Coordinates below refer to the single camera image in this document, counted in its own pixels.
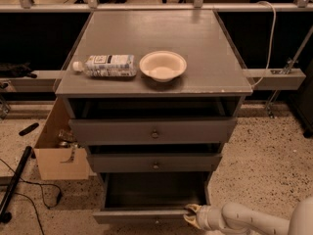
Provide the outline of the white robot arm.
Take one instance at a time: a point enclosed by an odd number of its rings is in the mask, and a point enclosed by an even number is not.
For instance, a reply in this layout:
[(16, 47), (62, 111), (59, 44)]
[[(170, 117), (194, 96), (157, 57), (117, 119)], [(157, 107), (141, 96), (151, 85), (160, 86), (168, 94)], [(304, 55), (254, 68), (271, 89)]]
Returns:
[(205, 231), (220, 231), (224, 235), (313, 235), (313, 198), (297, 204), (291, 219), (283, 219), (238, 204), (227, 203), (221, 209), (208, 205), (188, 204), (184, 219)]

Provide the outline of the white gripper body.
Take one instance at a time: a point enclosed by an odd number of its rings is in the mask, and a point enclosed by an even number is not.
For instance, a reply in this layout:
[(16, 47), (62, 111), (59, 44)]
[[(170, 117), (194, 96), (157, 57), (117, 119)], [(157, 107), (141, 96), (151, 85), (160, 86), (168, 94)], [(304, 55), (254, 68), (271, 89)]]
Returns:
[(200, 207), (197, 222), (201, 229), (207, 231), (221, 230), (225, 224), (221, 209), (212, 206)]

